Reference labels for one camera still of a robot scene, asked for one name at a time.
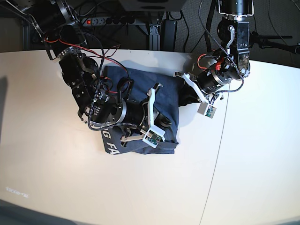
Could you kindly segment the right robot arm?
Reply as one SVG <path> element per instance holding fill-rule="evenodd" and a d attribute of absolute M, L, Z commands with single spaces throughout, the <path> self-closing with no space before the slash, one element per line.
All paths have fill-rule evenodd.
<path fill-rule="evenodd" d="M 75 10 L 65 0 L 3 0 L 0 5 L 33 26 L 50 60 L 57 61 L 71 88 L 78 114 L 91 130 L 124 127 L 137 132 L 166 129 L 172 122 L 154 106 L 156 84 L 141 103 L 130 100 L 135 81 L 126 72 L 112 91 L 103 75 L 104 52 L 86 48 Z"/>

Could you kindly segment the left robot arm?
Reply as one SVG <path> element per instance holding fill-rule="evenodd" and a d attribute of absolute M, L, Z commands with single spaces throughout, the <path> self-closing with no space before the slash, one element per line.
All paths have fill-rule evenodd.
<path fill-rule="evenodd" d="M 200 1 L 198 17 L 204 29 L 206 43 L 213 40 L 218 49 L 212 54 L 202 54 L 197 59 L 201 69 L 191 78 L 204 98 L 213 104 L 225 90 L 222 87 L 233 80 L 240 81 L 239 91 L 250 74 L 249 22 L 244 19 L 254 14 L 251 0 L 213 0 L 206 21 L 202 17 L 203 1 Z"/>

